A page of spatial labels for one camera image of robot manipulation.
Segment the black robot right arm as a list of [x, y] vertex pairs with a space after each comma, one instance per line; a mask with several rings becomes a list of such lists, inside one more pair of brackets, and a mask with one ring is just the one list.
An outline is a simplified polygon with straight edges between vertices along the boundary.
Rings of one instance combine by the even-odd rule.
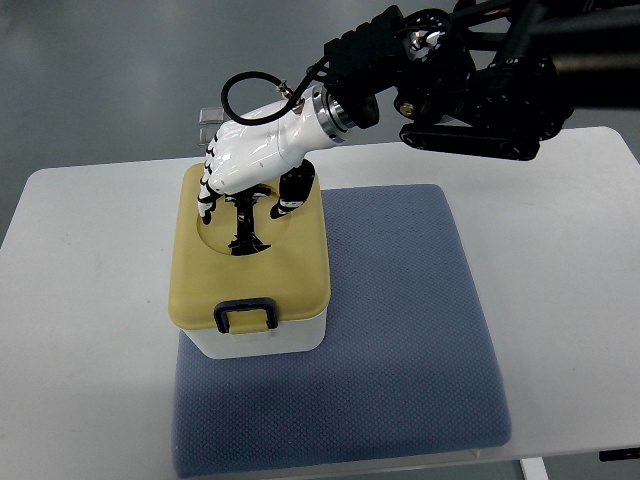
[[389, 7], [328, 42], [309, 68], [362, 129], [395, 88], [415, 149], [533, 159], [577, 109], [639, 105], [635, 1], [460, 1]]

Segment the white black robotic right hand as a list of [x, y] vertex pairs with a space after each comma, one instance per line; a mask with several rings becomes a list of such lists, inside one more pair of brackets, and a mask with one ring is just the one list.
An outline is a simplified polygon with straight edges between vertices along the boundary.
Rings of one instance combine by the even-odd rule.
[[209, 224], [218, 199], [270, 180], [279, 181], [273, 219], [303, 205], [311, 192], [315, 169], [307, 153], [343, 142], [355, 126], [325, 88], [304, 91], [300, 106], [259, 126], [229, 120], [209, 143], [200, 179], [198, 212]]

